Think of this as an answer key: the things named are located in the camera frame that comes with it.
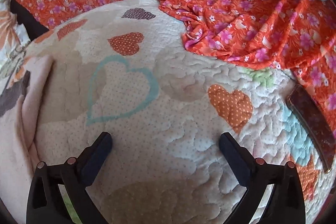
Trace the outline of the pink cloth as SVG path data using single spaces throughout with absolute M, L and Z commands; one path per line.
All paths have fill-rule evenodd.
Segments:
M 34 170 L 40 161 L 34 137 L 50 55 L 31 57 L 21 78 L 1 95 L 1 200 L 17 223 L 25 223 Z

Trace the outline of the dark brown phone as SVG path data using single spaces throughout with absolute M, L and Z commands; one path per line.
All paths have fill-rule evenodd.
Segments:
M 313 142 L 322 161 L 324 172 L 329 173 L 335 157 L 335 138 L 322 111 L 300 84 L 296 84 L 287 96 L 286 105 Z

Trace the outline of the heart patchwork quilt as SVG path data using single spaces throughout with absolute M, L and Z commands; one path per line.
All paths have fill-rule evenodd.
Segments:
M 1 86 L 51 55 L 35 145 L 48 164 L 107 131 L 112 152 L 88 189 L 109 223 L 223 223 L 244 194 L 219 151 L 223 132 L 270 164 L 295 162 L 306 222 L 332 184 L 285 99 L 295 79 L 188 52 L 182 22 L 156 0 L 105 5 L 32 42 Z

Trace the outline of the white floral pillow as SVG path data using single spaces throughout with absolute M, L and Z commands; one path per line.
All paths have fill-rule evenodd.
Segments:
M 1 0 L 1 91 L 9 86 L 19 72 L 31 42 L 23 24 L 10 10 L 12 0 Z

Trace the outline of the orange floral bedsheet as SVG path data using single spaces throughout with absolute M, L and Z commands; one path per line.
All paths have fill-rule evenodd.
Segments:
M 48 29 L 123 0 L 16 0 Z M 185 49 L 250 69 L 290 69 L 335 129 L 335 5 L 321 0 L 159 0 Z

